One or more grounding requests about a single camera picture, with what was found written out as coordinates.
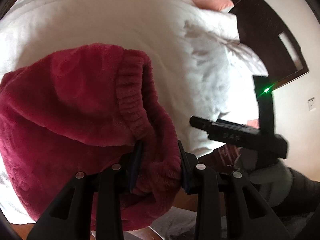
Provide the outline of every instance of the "white wall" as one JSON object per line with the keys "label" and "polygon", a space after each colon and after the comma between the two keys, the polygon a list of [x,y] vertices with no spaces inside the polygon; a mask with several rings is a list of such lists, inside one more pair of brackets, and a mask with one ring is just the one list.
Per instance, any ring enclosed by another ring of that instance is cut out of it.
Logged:
{"label": "white wall", "polygon": [[[276,132],[289,141],[286,164],[320,181],[320,24],[305,0],[265,0],[301,46],[310,72],[273,92]],[[317,109],[309,111],[315,97]]]}

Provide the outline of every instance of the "green led light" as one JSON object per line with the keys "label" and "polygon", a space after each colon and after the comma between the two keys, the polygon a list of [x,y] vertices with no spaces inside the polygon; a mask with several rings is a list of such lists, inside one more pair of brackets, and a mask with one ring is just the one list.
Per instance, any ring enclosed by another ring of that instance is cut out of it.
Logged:
{"label": "green led light", "polygon": [[270,88],[266,88],[263,93],[269,92]]}

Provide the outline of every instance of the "white comforter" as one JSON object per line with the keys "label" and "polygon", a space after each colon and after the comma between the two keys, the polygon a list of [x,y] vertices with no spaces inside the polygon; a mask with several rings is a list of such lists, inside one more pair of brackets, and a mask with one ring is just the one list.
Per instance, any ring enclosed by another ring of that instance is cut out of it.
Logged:
{"label": "white comforter", "polygon": [[54,51],[95,42],[150,56],[159,102],[198,157],[223,143],[191,128],[192,115],[258,118],[252,74],[266,75],[263,63],[239,45],[234,15],[198,9],[191,0],[19,0],[0,22],[0,79]]}

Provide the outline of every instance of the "dark wooden headboard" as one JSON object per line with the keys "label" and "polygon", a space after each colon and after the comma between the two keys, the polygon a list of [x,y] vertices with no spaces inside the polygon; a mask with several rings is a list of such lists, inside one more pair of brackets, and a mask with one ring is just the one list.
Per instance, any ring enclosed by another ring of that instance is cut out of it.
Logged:
{"label": "dark wooden headboard", "polygon": [[[270,81],[282,86],[307,73],[308,66],[295,37],[265,0],[232,0],[230,11],[237,16],[240,41],[249,46],[265,64]],[[285,33],[294,47],[302,69],[297,70],[289,52],[279,38]]]}

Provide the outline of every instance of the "light switch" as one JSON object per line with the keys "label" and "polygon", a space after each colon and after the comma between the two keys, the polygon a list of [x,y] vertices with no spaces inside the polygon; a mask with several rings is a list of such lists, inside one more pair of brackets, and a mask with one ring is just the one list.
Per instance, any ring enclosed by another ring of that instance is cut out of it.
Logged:
{"label": "light switch", "polygon": [[310,98],[308,100],[309,111],[316,109],[316,100],[315,98]]}

